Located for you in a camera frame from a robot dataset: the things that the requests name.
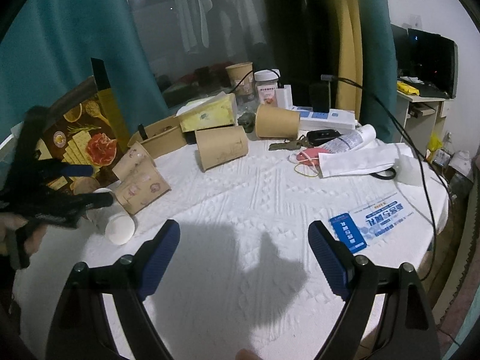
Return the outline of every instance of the yellow tissue box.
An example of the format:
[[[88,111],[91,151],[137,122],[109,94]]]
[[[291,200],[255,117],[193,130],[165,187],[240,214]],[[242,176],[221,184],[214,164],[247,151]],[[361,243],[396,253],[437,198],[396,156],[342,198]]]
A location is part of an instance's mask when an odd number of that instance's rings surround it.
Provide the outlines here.
[[[237,103],[233,93],[194,100],[177,112],[183,132],[234,125],[237,121]]]
[[[405,93],[405,95],[417,95],[420,96],[420,92],[417,88],[414,88],[408,84],[405,84],[404,82],[397,81],[397,89]]]

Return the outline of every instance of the yellow curtain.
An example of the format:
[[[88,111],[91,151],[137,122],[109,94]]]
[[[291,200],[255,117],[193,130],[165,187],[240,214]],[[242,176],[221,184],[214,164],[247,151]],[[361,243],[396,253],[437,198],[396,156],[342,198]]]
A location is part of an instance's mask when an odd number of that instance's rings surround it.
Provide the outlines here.
[[[338,23],[339,61],[338,75],[362,84],[362,31],[358,0],[331,0],[333,3],[333,20]],[[362,91],[343,82],[338,83],[336,107],[355,111],[360,115]]]

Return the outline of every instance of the white desk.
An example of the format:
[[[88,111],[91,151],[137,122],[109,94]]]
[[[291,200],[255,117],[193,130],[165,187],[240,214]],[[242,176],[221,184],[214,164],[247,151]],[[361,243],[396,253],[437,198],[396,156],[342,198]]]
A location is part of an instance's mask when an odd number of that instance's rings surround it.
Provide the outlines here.
[[[172,191],[135,216],[133,238],[115,246],[82,220],[78,230],[51,228],[31,265],[18,273],[14,294],[22,308],[22,338],[43,359],[59,295],[73,265],[112,264],[134,254],[176,220],[181,239],[157,292],[144,302],[152,322],[176,360],[234,359],[252,348],[265,360],[313,359],[343,307],[311,252],[311,222],[371,202],[396,188],[418,209],[385,240],[362,250],[380,266],[405,261],[418,268],[432,238],[421,187],[365,176],[307,178],[294,172],[288,151],[268,151],[270,140],[249,142],[246,157],[203,173],[196,145],[158,158]],[[439,228],[447,215],[442,186],[427,172]],[[378,324],[375,300],[365,334]],[[122,329],[107,302],[120,354],[130,357]]]
[[[433,110],[429,115],[411,117],[409,115],[410,103],[425,103],[426,107]],[[420,97],[407,95],[397,91],[397,109],[395,117],[403,124],[404,129],[412,138],[415,146],[426,153],[427,145],[432,132],[436,132],[440,139],[443,139],[443,127],[448,111],[453,100],[441,99],[437,97]],[[403,142],[404,139],[400,133],[395,131],[393,142]]]

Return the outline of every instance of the screw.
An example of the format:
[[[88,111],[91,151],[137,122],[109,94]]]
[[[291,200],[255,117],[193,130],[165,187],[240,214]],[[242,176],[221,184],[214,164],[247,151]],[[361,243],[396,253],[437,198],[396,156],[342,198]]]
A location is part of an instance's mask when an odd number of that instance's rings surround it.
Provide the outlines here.
[[[358,256],[355,256],[355,261],[357,262],[357,264],[361,266],[365,266],[368,264],[368,258],[366,258],[365,256],[362,256],[361,254]]]
[[[126,254],[120,257],[120,264],[127,266],[133,261],[134,257],[131,254]]]
[[[85,264],[84,262],[78,262],[73,266],[73,270],[75,272],[81,272],[83,271],[83,269],[85,269],[86,266],[87,264]]]
[[[415,270],[413,265],[410,264],[409,262],[404,262],[403,263],[403,269],[405,269],[407,272],[413,272]]]

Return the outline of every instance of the human hand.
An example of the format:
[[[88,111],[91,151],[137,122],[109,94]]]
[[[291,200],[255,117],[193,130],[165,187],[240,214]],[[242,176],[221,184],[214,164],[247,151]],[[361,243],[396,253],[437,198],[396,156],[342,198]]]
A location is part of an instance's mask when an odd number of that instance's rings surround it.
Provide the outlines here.
[[[27,220],[10,212],[0,213],[0,255],[8,255],[7,245],[3,242],[7,230],[17,230],[27,224]],[[40,242],[47,231],[47,225],[40,225],[23,244],[25,252],[31,256],[38,251]]]

